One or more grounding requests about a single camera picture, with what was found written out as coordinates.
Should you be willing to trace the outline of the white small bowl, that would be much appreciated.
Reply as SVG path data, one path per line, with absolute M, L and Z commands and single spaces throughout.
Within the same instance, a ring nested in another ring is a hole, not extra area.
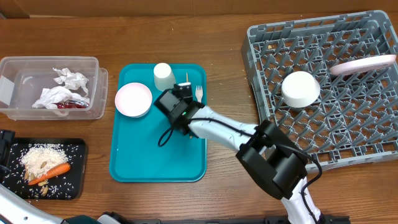
M 281 93 L 288 106 L 304 108 L 317 100 L 320 95 L 320 84 L 312 74 L 297 71 L 284 78 Z

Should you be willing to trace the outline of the grey plastic dishwasher rack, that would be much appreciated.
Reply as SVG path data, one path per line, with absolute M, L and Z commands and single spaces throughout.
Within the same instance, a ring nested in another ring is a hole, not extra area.
M 324 170 L 397 159 L 397 65 L 345 77 L 331 67 L 397 53 L 380 10 L 251 26 L 241 49 L 260 120 L 274 122 Z M 317 100 L 292 108 L 282 81 L 296 71 L 320 84 Z

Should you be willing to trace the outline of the white napkin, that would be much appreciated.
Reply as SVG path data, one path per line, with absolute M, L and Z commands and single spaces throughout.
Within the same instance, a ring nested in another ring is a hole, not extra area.
M 88 98 L 87 79 L 82 73 L 71 72 L 68 68 L 53 68 L 58 75 L 54 82 L 58 84 L 53 88 L 44 88 L 40 98 L 32 105 L 33 108 L 46 108 L 50 110 L 58 109 L 55 105 L 59 102 L 68 100 L 81 100 L 90 104 Z

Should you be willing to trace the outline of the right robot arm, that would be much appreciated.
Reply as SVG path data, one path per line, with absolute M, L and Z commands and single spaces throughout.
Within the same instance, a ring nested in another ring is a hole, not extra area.
M 236 158 L 263 190 L 284 205 L 289 223 L 324 223 L 308 186 L 306 165 L 318 161 L 299 149 L 274 123 L 246 124 L 227 118 L 193 99 L 188 84 L 163 91 L 155 106 L 167 117 L 170 127 L 161 135 L 164 146 L 175 130 L 209 139 L 236 151 Z

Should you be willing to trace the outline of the large pink plate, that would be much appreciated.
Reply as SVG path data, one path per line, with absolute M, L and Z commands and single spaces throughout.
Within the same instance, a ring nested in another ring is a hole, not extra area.
M 390 67 L 396 61 L 397 55 L 378 55 L 368 58 L 361 58 L 350 62 L 335 65 L 330 68 L 332 75 L 351 75 L 363 73 L 370 70 L 379 70 Z

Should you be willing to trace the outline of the white plastic fork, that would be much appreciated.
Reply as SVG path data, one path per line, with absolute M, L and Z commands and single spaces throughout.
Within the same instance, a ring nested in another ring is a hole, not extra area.
M 201 103 L 203 98 L 203 87 L 201 85 L 196 86 L 195 97 L 197 99 L 197 102 Z

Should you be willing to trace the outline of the red snack wrapper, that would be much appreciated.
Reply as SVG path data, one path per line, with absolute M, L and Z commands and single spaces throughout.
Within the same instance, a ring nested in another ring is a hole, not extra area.
M 79 109 L 87 108 L 90 104 L 81 100 L 68 100 L 65 102 L 59 102 L 55 104 L 58 109 Z

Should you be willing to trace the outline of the white paper cup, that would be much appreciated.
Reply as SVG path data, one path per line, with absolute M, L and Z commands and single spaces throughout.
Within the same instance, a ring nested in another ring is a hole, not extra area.
M 164 91 L 174 87 L 176 79 L 169 64 L 158 63 L 154 67 L 154 83 L 155 87 L 159 91 Z

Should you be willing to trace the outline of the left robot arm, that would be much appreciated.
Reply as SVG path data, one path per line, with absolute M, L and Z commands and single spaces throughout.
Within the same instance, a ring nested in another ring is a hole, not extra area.
M 1 223 L 121 224 L 106 213 L 97 220 L 86 215 L 59 218 L 35 208 L 3 185 L 1 185 Z

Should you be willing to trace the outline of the orange carrot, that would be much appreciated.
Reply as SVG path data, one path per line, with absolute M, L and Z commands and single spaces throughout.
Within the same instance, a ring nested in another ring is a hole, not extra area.
M 58 175 L 62 175 L 70 170 L 70 164 L 69 163 L 63 163 L 60 164 L 52 169 L 50 169 L 48 172 L 46 172 L 44 175 L 41 175 L 40 177 L 31 180 L 28 185 L 35 185 L 40 182 L 43 182 L 47 179 L 51 179 L 52 177 L 56 177 Z

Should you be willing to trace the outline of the pink bowl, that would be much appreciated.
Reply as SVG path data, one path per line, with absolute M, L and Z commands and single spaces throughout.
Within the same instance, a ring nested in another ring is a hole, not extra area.
M 144 84 L 128 83 L 118 90 L 114 103 L 124 116 L 139 118 L 150 110 L 152 93 Z

